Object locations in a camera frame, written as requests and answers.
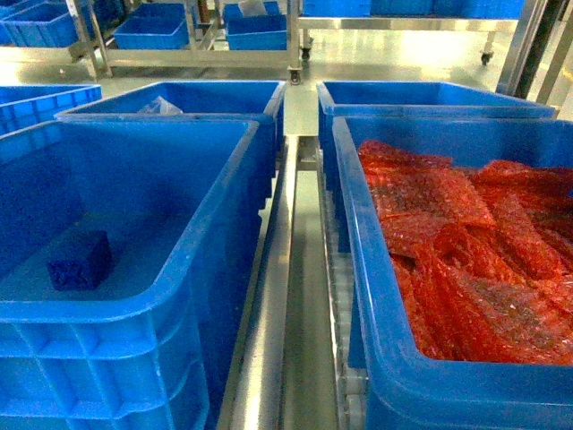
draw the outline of blue plastic crate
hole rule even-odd
[[[4,29],[17,47],[69,47],[78,41],[72,16],[65,4],[42,3],[2,19]],[[93,26],[86,20],[88,32]]]
[[[213,428],[261,222],[253,190],[270,182],[263,137],[254,122],[141,120],[0,138],[0,428]],[[111,273],[54,290],[47,260],[94,230]]]
[[[80,4],[87,6],[87,1],[88,0],[80,0]],[[65,5],[65,0],[49,0],[49,2]],[[93,0],[93,10],[98,17],[98,24],[102,29],[110,28],[115,21],[124,16],[124,4],[122,0]],[[84,7],[83,11],[86,24],[91,28],[87,7]]]
[[[265,10],[269,15],[280,15],[280,9],[278,8],[278,2],[264,2]],[[225,24],[232,20],[242,20],[243,13],[239,9],[237,3],[225,4],[223,9],[223,21]]]
[[[8,45],[12,42],[10,35],[4,29],[2,20],[6,16],[28,9],[43,0],[1,0],[0,1],[0,45]]]
[[[28,9],[34,4],[39,4],[43,1],[44,0],[0,0],[0,17]]]
[[[517,19],[525,0],[465,0],[462,6],[464,18]]]
[[[473,168],[493,159],[573,167],[573,123],[355,116],[336,118],[334,136],[334,194],[352,250],[360,312],[353,324],[362,332],[370,384],[366,428],[570,429],[573,367],[441,361],[417,350],[356,148],[377,139]]]
[[[99,85],[0,86],[0,135],[51,121],[58,112],[99,99]]]
[[[489,91],[444,82],[323,82],[319,93],[319,140],[327,187],[338,180],[332,138],[335,116],[552,117],[554,109]]]
[[[372,15],[429,15],[432,0],[372,0]]]
[[[120,49],[182,49],[189,45],[185,19],[130,17],[114,32]]]
[[[303,16],[356,18],[370,16],[371,0],[303,0]]]
[[[462,0],[434,0],[432,12],[436,16],[461,17]]]
[[[231,50],[276,51],[287,49],[285,15],[253,16],[227,22],[227,41]]]
[[[261,124],[271,144],[274,159],[283,141],[283,100],[287,86],[280,81],[181,81],[158,82],[126,92],[117,97],[90,103],[62,112],[57,118],[67,120],[177,121],[186,118],[252,120]],[[162,97],[181,110],[181,116],[138,113],[157,97]]]
[[[130,13],[130,17],[137,18],[164,18],[169,20],[184,20],[185,8],[182,4],[172,3],[146,3]],[[192,6],[193,27],[197,28],[197,12]]]

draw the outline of blue foam block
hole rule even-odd
[[[89,231],[63,241],[47,263],[52,285],[58,291],[92,290],[111,270],[107,233]]]

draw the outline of caster wheel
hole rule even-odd
[[[482,54],[482,65],[487,65],[493,57],[493,52],[490,54]]]
[[[303,59],[303,61],[308,61],[311,59],[311,49],[309,47],[303,47],[303,54],[301,55],[301,58]]]
[[[301,83],[301,73],[298,70],[290,71],[290,83],[293,85],[298,85]]]

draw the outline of plastic bag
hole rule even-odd
[[[265,5],[262,0],[244,0],[239,3],[239,9],[241,10],[244,18],[268,15],[267,9],[265,9]]]
[[[161,115],[178,115],[182,114],[181,110],[176,105],[169,103],[161,96],[154,99],[149,105],[145,105],[138,112],[140,114],[161,114]]]

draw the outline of floor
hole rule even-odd
[[[326,80],[448,81],[494,90],[511,35],[499,34],[495,56],[480,61],[486,34],[448,32],[312,31],[312,60],[303,84],[286,93],[286,133],[317,133],[315,83]],[[547,70],[545,61],[541,76]],[[89,82],[80,66],[0,64],[0,84]],[[285,70],[118,70],[100,83],[106,97],[164,80],[287,79]],[[532,98],[540,86],[535,83]],[[569,118],[572,108],[561,114]],[[300,172],[285,359],[285,429],[336,428],[332,360],[316,174]]]

